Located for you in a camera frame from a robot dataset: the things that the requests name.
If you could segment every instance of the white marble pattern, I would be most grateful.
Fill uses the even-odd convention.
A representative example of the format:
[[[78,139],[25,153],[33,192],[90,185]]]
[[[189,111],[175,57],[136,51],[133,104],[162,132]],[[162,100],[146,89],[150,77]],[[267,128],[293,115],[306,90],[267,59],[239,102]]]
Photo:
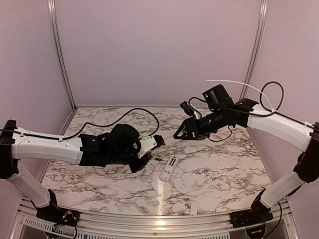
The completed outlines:
[[[130,108],[79,109],[66,135],[75,133],[86,121],[108,124]],[[132,174],[127,165],[84,167],[52,161],[43,185],[52,189],[60,206],[95,212],[131,215],[189,215],[190,205],[199,204],[198,214],[247,208],[264,187],[268,174],[246,129],[236,127],[233,135],[222,142],[173,139],[187,115],[176,108],[147,108],[160,120],[157,134],[166,142],[152,153],[163,161],[150,160]],[[156,127],[145,112],[133,112],[121,123],[129,123],[141,135]],[[110,128],[88,126],[84,132],[101,134]],[[222,129],[211,138],[229,134]],[[177,155],[180,162],[169,182],[159,180],[166,161]]]

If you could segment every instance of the workstation enclosure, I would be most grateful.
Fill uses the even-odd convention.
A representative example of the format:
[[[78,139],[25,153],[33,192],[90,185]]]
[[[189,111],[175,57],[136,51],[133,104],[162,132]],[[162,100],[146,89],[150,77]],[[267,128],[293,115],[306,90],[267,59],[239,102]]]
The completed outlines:
[[[319,121],[318,13],[310,0],[1,0],[0,124],[63,134],[78,109],[178,107],[218,79],[258,89],[278,81],[281,112]],[[223,85],[234,101],[259,99]],[[265,93],[279,102],[276,87]],[[272,182],[293,169],[298,150],[248,132]],[[40,180],[48,163],[26,165]],[[317,188],[306,184],[288,198],[295,238],[318,238]],[[10,237],[22,198],[0,181],[0,238]]]

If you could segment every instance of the robotic arm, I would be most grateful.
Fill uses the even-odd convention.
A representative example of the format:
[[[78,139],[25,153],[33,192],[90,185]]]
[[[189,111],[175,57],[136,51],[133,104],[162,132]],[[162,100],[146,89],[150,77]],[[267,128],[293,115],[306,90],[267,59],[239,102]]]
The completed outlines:
[[[57,205],[55,194],[43,187],[20,162],[24,158],[54,159],[80,166],[128,164],[135,173],[152,158],[151,151],[164,145],[160,135],[140,138],[128,124],[117,124],[111,132],[99,136],[34,133],[17,128],[8,120],[0,134],[0,178],[12,183],[29,197],[37,209],[37,217],[57,224],[75,227],[79,212]]]
[[[191,117],[184,120],[174,134],[175,139],[203,140],[222,127],[238,124],[270,133],[302,151],[293,172],[260,192],[251,209],[230,215],[234,228],[272,220],[272,206],[319,177],[319,123],[302,125],[283,114],[271,113],[250,99],[233,103],[222,85],[204,92],[203,96],[212,113],[197,119],[193,108],[182,103],[181,107]]]

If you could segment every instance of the white wall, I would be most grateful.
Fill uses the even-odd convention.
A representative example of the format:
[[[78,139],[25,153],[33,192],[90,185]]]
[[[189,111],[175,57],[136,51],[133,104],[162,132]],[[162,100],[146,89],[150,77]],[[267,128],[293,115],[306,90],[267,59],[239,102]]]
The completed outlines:
[[[80,106],[177,106],[243,81],[260,1],[57,0],[64,58]],[[241,86],[227,85],[234,100]]]
[[[281,112],[308,122],[319,121],[319,2],[270,0],[253,85],[276,80],[285,87]],[[274,104],[280,90],[266,91]],[[250,131],[273,181],[291,171],[300,152],[266,133]],[[301,239],[318,239],[319,181],[289,198]]]
[[[54,50],[47,1],[0,0],[0,128],[59,133],[71,113]],[[34,176],[41,160],[25,160]],[[8,238],[21,193],[0,180],[0,239]]]

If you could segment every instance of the white remote control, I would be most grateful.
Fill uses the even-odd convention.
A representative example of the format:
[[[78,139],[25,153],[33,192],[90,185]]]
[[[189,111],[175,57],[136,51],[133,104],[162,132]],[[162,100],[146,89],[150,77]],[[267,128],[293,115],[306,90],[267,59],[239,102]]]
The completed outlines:
[[[168,182],[174,173],[176,166],[178,164],[179,158],[177,156],[171,156],[163,170],[160,174],[159,179],[164,182]]]

